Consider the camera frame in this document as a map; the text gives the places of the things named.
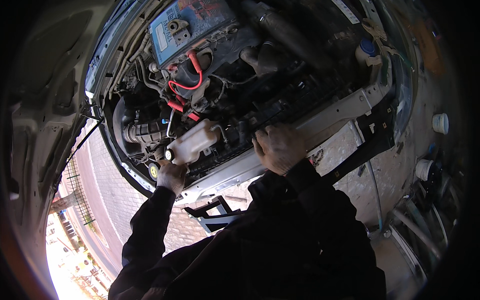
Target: open car hood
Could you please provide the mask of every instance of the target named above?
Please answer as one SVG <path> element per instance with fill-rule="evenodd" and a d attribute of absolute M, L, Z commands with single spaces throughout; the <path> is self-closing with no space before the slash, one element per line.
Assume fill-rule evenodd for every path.
<path fill-rule="evenodd" d="M 1 250 L 28 298 L 56 299 L 45 250 L 48 210 L 90 111 L 84 79 L 92 54 L 122 3 L 51 3 L 23 33 L 2 94 L 1 179 L 8 190 L 1 191 Z"/>

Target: sleeve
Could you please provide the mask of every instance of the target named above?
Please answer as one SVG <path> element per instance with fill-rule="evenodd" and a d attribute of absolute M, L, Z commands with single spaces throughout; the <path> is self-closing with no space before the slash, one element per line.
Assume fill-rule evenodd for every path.
<path fill-rule="evenodd" d="M 157 187 L 130 221 L 132 235 L 123 245 L 122 265 L 117 279 L 108 293 L 109 299 L 131 288 L 137 277 L 153 267 L 165 252 L 163 238 L 175 202 L 175 194 L 164 187 Z"/>
<path fill-rule="evenodd" d="M 322 249 L 322 261 L 335 262 L 338 270 L 351 274 L 350 279 L 357 282 L 360 299 L 365 291 L 360 285 L 362 278 L 376 278 L 374 290 L 378 294 L 373 295 L 372 290 L 366 292 L 372 299 L 383 298 L 386 288 L 383 271 L 376 267 L 375 252 L 365 226 L 355 219 L 357 209 L 349 197 L 326 183 L 307 159 L 296 164 L 286 179 L 297 192 L 298 201 L 310 220 Z"/>

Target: metal fence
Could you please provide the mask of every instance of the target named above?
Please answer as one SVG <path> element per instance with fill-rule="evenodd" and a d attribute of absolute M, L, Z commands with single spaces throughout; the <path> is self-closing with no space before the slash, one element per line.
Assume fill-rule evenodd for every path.
<path fill-rule="evenodd" d="M 88 205 L 87 197 L 85 196 L 84 187 L 80 180 L 80 172 L 78 171 L 77 159 L 75 156 L 65 167 L 63 176 L 66 179 L 67 188 L 69 192 L 73 192 L 75 195 L 74 205 L 77 214 L 81 217 L 84 225 L 88 225 L 95 221 L 90 205 Z"/>

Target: black bracket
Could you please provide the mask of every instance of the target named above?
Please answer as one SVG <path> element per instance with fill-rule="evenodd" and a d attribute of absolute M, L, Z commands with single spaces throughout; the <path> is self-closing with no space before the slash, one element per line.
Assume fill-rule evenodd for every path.
<path fill-rule="evenodd" d="M 357 123 L 365 138 L 365 142 L 340 165 L 324 176 L 329 184 L 335 184 L 375 155 L 395 146 L 393 135 L 395 115 L 396 111 L 391 106 L 391 99 L 384 98 L 378 105 L 372 108 L 370 115 L 363 115 L 357 118 Z"/>
<path fill-rule="evenodd" d="M 95 112 L 96 115 L 98 115 L 98 116 L 100 115 L 98 106 L 96 104 L 87 104 L 82 111 L 82 116 L 87 117 L 89 119 L 97 120 L 98 122 L 103 121 L 103 118 L 94 116 L 92 114 L 92 112 L 90 110 L 91 108 L 93 108 L 93 111 Z"/>
<path fill-rule="evenodd" d="M 207 211 L 215 207 L 220 215 L 209 216 Z M 241 217 L 244 213 L 240 209 L 232 211 L 222 196 L 217 196 L 212 199 L 211 203 L 197 207 L 196 209 L 185 207 L 184 210 L 188 213 L 191 219 L 197 220 L 208 233 L 222 229 L 232 221 Z"/>

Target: coolant reservoir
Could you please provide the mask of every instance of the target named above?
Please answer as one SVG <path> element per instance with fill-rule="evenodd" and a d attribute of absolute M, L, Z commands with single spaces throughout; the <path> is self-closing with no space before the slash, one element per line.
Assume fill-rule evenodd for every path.
<path fill-rule="evenodd" d="M 165 151 L 165 159 L 173 164 L 192 163 L 200 157 L 200 151 L 215 144 L 220 138 L 220 129 L 210 131 L 216 122 L 205 119 L 187 131 L 184 135 L 171 142 Z"/>

